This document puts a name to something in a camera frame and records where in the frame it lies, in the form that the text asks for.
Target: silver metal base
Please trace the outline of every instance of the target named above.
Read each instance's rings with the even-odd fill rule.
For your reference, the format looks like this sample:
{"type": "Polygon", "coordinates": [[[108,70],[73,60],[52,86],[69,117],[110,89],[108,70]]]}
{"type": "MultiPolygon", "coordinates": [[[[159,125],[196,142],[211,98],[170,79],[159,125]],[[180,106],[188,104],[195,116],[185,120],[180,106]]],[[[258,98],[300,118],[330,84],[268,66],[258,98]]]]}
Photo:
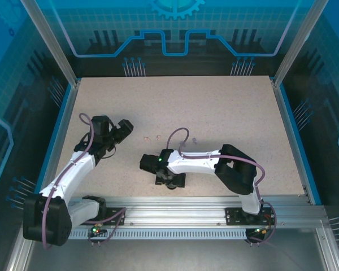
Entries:
{"type": "MultiPolygon", "coordinates": [[[[277,215],[277,227],[329,227],[323,206],[312,206],[308,197],[266,196],[277,215]]],[[[109,207],[126,207],[124,226],[135,229],[251,229],[256,226],[227,226],[224,209],[241,207],[237,196],[106,198],[109,207]]]]}
{"type": "MultiPolygon", "coordinates": [[[[91,240],[103,240],[112,233],[112,229],[91,240]]],[[[75,229],[69,239],[87,240],[88,228],[75,229]]],[[[120,228],[112,236],[113,240],[244,240],[244,229],[128,229],[120,228]]]]}

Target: metal frame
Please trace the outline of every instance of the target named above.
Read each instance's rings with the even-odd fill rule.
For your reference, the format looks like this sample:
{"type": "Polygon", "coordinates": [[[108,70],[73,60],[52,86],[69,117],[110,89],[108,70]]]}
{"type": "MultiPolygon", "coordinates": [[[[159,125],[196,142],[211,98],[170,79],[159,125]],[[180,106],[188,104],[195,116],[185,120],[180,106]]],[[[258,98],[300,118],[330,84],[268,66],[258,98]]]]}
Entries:
{"type": "Polygon", "coordinates": [[[280,86],[281,82],[285,78],[285,75],[288,73],[291,65],[295,61],[295,58],[298,56],[300,49],[309,37],[314,25],[318,21],[318,18],[320,17],[321,13],[323,13],[327,3],[328,0],[314,0],[314,3],[312,4],[288,52],[286,53],[279,66],[279,69],[274,76],[275,86],[280,86]]]}
{"type": "Polygon", "coordinates": [[[290,148],[292,149],[294,160],[295,160],[295,163],[296,163],[299,175],[300,175],[300,180],[303,186],[305,187],[306,194],[309,197],[310,203],[319,204],[320,198],[319,198],[318,192],[313,191],[312,186],[310,184],[310,182],[313,182],[314,180],[311,180],[311,181],[309,180],[310,178],[312,178],[312,175],[311,173],[308,174],[307,169],[305,168],[305,164],[308,164],[308,162],[307,160],[305,160],[306,157],[303,158],[303,156],[301,155],[301,150],[300,150],[299,144],[295,136],[296,131],[294,129],[296,129],[296,126],[295,127],[292,126],[292,121],[290,119],[292,116],[290,116],[286,108],[286,102],[285,102],[286,97],[283,96],[281,89],[280,89],[280,85],[276,85],[273,83],[273,91],[274,91],[274,95],[277,101],[277,105],[279,106],[279,111],[280,111],[282,121],[284,123],[285,131],[288,136],[290,148]]]}
{"type": "MultiPolygon", "coordinates": [[[[55,39],[47,21],[35,1],[21,0],[29,16],[33,20],[40,35],[53,54],[60,69],[63,71],[68,82],[75,86],[68,97],[62,122],[53,145],[53,150],[44,175],[43,186],[47,185],[54,177],[57,169],[60,152],[63,147],[65,133],[68,128],[71,113],[77,94],[77,80],[69,62],[67,61],[58,41],[55,39]]],[[[329,221],[323,206],[313,206],[314,196],[310,189],[307,174],[302,165],[299,149],[294,140],[289,116],[286,112],[284,97],[279,86],[284,79],[294,59],[304,44],[307,35],[312,30],[328,0],[316,0],[310,9],[299,33],[295,37],[284,61],[275,76],[274,91],[280,112],[283,117],[286,132],[288,133],[290,145],[297,162],[302,181],[307,186],[308,195],[299,196],[265,196],[266,201],[271,202],[277,211],[279,229],[308,228],[316,229],[319,246],[324,256],[324,262],[328,270],[339,270],[339,250],[336,246],[334,236],[329,226],[329,221]]],[[[204,197],[204,198],[107,198],[108,205],[113,207],[127,207],[125,225],[121,229],[161,229],[161,228],[187,228],[218,230],[229,228],[225,224],[225,207],[239,207],[240,201],[236,196],[226,197],[204,197]]],[[[12,252],[7,270],[25,270],[30,259],[33,241],[23,238],[22,230],[19,231],[14,250],[12,252]]]]}
{"type": "Polygon", "coordinates": [[[51,30],[48,22],[46,21],[44,14],[40,10],[38,4],[35,0],[21,0],[21,3],[25,7],[35,27],[38,29],[40,36],[44,40],[46,46],[50,50],[51,54],[53,55],[59,68],[62,70],[69,84],[71,86],[76,86],[77,77],[75,76],[67,57],[60,47],[59,42],[55,38],[54,33],[51,30]]]}

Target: wiring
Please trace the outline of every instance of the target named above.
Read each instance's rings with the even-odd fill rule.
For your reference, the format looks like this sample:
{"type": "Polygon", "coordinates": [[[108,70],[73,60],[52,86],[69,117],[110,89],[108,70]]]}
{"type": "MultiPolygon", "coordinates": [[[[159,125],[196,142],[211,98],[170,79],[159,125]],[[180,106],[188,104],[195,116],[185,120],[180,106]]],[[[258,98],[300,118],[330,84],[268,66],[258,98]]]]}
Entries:
{"type": "Polygon", "coordinates": [[[107,159],[107,158],[113,157],[113,155],[115,155],[116,151],[117,151],[117,148],[114,146],[114,152],[113,152],[113,154],[111,154],[111,155],[109,155],[109,156],[106,156],[106,157],[102,157],[102,159],[107,159]]]}
{"type": "MultiPolygon", "coordinates": [[[[111,232],[111,234],[110,234],[105,240],[102,240],[102,241],[98,241],[98,242],[97,242],[97,244],[98,244],[99,246],[100,246],[100,244],[102,244],[102,243],[108,242],[108,241],[112,238],[112,236],[114,235],[114,232],[115,232],[116,229],[118,228],[119,223],[120,223],[120,221],[122,220],[122,218],[123,218],[124,213],[125,213],[126,210],[127,210],[127,209],[124,207],[122,210],[120,210],[119,212],[117,212],[115,215],[113,215],[113,216],[111,216],[111,217],[109,217],[109,218],[106,218],[106,219],[104,219],[104,220],[101,220],[101,221],[86,221],[86,222],[85,222],[85,223],[89,223],[89,224],[102,224],[102,223],[108,222],[108,221],[110,221],[110,220],[112,220],[112,219],[115,219],[117,216],[120,215],[120,218],[118,219],[118,221],[117,221],[117,223],[116,223],[116,225],[115,225],[113,231],[111,232]]],[[[90,238],[90,233],[88,233],[88,241],[91,242],[92,245],[95,244],[95,243],[93,242],[93,240],[90,238]]]]}
{"type": "Polygon", "coordinates": [[[80,113],[79,114],[79,119],[85,123],[86,125],[90,126],[90,138],[89,138],[89,143],[87,145],[87,147],[85,148],[85,150],[83,151],[83,153],[81,155],[78,156],[78,158],[76,158],[73,163],[70,163],[66,168],[64,168],[64,170],[61,172],[61,174],[59,175],[59,177],[56,179],[56,182],[54,183],[54,186],[51,188],[49,196],[46,199],[45,202],[45,206],[44,206],[44,211],[43,211],[43,218],[42,218],[42,224],[41,224],[41,237],[42,237],[42,242],[43,242],[43,248],[45,250],[48,250],[51,246],[48,246],[46,243],[46,218],[47,218],[47,212],[49,209],[49,204],[51,201],[51,198],[53,197],[53,194],[56,190],[57,185],[60,183],[61,179],[64,177],[64,175],[71,169],[71,167],[77,163],[80,159],[83,158],[83,156],[89,151],[90,147],[92,146],[93,143],[93,138],[94,138],[94,127],[93,127],[93,123],[92,120],[90,119],[90,117],[85,114],[85,113],[80,113]]]}
{"type": "MultiPolygon", "coordinates": [[[[183,145],[186,143],[187,139],[189,138],[190,136],[190,131],[186,128],[186,127],[181,127],[181,128],[178,128],[176,130],[174,130],[171,135],[168,137],[168,140],[167,140],[167,145],[166,145],[166,148],[169,147],[170,145],[170,141],[171,141],[171,138],[173,137],[174,134],[176,134],[178,131],[181,131],[181,130],[185,130],[186,131],[186,138],[182,141],[180,147],[179,147],[179,154],[183,157],[183,158],[186,158],[186,159],[207,159],[209,158],[209,156],[207,155],[202,155],[202,156],[188,156],[188,155],[183,155],[182,154],[182,147],[183,145]]],[[[249,159],[245,159],[245,158],[241,158],[241,157],[237,157],[237,156],[232,156],[232,155],[222,155],[222,154],[219,154],[219,155],[211,155],[211,158],[226,158],[226,159],[232,159],[232,160],[237,160],[237,161],[242,161],[242,162],[246,162],[246,163],[249,163],[251,165],[254,165],[256,166],[257,168],[259,168],[261,170],[261,177],[255,182],[255,191],[256,191],[256,195],[259,199],[259,201],[261,202],[262,199],[261,199],[261,195],[260,195],[260,191],[259,191],[259,188],[258,188],[258,185],[259,183],[265,178],[265,169],[259,165],[258,163],[254,162],[254,161],[251,161],[249,159]]]]}
{"type": "Polygon", "coordinates": [[[276,229],[276,225],[277,225],[277,217],[276,217],[276,212],[275,212],[275,209],[274,207],[269,203],[269,202],[264,202],[263,199],[261,198],[261,195],[260,195],[260,191],[259,191],[259,188],[258,188],[258,185],[259,183],[265,178],[265,169],[259,165],[258,163],[254,162],[254,161],[251,161],[249,159],[245,159],[245,158],[241,158],[241,157],[237,157],[237,156],[232,156],[232,155],[211,155],[211,156],[207,156],[207,155],[201,155],[201,156],[188,156],[188,155],[184,155],[182,152],[181,152],[181,149],[183,147],[183,145],[186,143],[187,139],[189,138],[189,135],[190,135],[190,131],[189,129],[187,129],[186,127],[181,127],[181,128],[178,128],[176,130],[174,130],[171,135],[169,135],[168,137],[168,140],[167,140],[167,145],[166,145],[166,148],[168,148],[170,146],[170,141],[171,141],[171,138],[179,131],[181,130],[184,130],[186,131],[186,137],[185,139],[182,141],[180,147],[179,147],[179,154],[183,157],[183,158],[186,158],[186,159],[207,159],[209,157],[211,158],[226,158],[226,159],[232,159],[232,160],[237,160],[237,161],[242,161],[242,162],[246,162],[246,163],[249,163],[251,165],[254,165],[256,166],[257,168],[259,168],[262,172],[262,175],[260,176],[260,178],[255,182],[254,186],[255,186],[255,191],[256,191],[256,194],[257,194],[257,197],[258,197],[258,200],[261,204],[264,204],[264,205],[268,205],[272,212],[273,212],[273,215],[274,215],[274,225],[273,225],[273,228],[272,228],[272,231],[270,233],[270,235],[265,239],[265,240],[261,240],[261,239],[257,239],[257,241],[260,241],[259,243],[267,243],[270,238],[273,236],[274,232],[275,232],[275,229],[276,229]]]}

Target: metal post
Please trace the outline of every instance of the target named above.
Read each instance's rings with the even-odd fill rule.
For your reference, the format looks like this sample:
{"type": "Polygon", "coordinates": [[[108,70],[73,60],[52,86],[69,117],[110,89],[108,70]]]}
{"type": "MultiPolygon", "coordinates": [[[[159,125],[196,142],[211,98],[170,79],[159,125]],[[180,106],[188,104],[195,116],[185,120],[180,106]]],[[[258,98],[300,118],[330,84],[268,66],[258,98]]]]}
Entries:
{"type": "Polygon", "coordinates": [[[298,56],[307,36],[312,31],[327,3],[328,0],[315,0],[312,4],[308,14],[306,15],[306,18],[304,19],[304,22],[302,23],[297,35],[295,36],[295,39],[293,40],[293,43],[291,44],[284,57],[284,60],[281,62],[279,69],[275,74],[274,81],[276,86],[279,86],[285,78],[285,75],[295,61],[295,58],[298,56]]]}
{"type": "Polygon", "coordinates": [[[21,0],[21,3],[25,7],[34,25],[38,29],[40,36],[43,38],[46,46],[50,50],[51,54],[53,55],[59,68],[62,70],[69,84],[72,86],[76,86],[77,78],[74,74],[74,71],[70,66],[68,59],[66,58],[62,48],[60,47],[59,42],[55,38],[54,33],[47,23],[44,14],[41,12],[38,4],[34,0],[21,0]]]}

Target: glass panel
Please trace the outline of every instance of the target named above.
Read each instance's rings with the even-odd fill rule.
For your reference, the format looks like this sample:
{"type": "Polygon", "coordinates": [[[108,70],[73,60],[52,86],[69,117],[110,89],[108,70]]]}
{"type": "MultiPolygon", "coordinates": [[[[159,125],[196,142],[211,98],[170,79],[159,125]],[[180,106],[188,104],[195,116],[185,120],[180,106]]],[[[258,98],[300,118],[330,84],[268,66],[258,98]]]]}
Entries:
{"type": "Polygon", "coordinates": [[[53,247],[50,252],[36,243],[28,271],[322,271],[326,269],[318,245],[317,237],[309,230],[279,230],[271,245],[263,244],[260,248],[234,240],[111,240],[100,247],[91,247],[87,241],[69,240],[63,247],[53,247]]]}
{"type": "Polygon", "coordinates": [[[328,2],[284,88],[321,201],[339,217],[339,0],[328,2]]]}
{"type": "Polygon", "coordinates": [[[0,270],[22,223],[67,81],[20,1],[0,1],[0,270]]]}
{"type": "Polygon", "coordinates": [[[274,75],[313,0],[39,0],[82,76],[274,75]]]}

